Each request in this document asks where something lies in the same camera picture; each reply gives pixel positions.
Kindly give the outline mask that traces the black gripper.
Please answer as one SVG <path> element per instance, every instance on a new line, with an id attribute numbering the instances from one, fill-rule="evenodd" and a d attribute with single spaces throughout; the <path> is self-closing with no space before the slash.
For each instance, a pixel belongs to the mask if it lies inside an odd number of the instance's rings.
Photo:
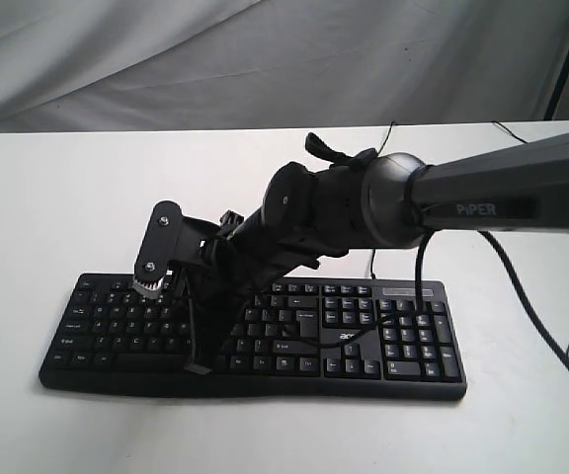
<path id="1" fill-rule="evenodd" d="M 248 217 L 228 211 L 219 223 L 197 221 L 204 244 L 196 294 L 189 292 L 190 353 L 185 371 L 206 375 L 245 304 L 298 267 L 317 267 L 322 241 L 299 222 L 269 221 L 264 210 Z"/>

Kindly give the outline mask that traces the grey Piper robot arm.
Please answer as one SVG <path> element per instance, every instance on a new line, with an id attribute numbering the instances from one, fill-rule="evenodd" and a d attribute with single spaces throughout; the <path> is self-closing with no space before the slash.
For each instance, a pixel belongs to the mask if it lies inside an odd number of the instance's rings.
<path id="1" fill-rule="evenodd" d="M 203 322 L 189 371 L 213 370 L 247 299 L 323 256 L 420 249 L 443 230 L 569 235 L 569 133 L 441 165 L 406 152 L 348 156 L 314 134 L 305 146 L 326 170 L 284 165 L 253 214 L 207 236 L 207 271 L 195 287 Z"/>

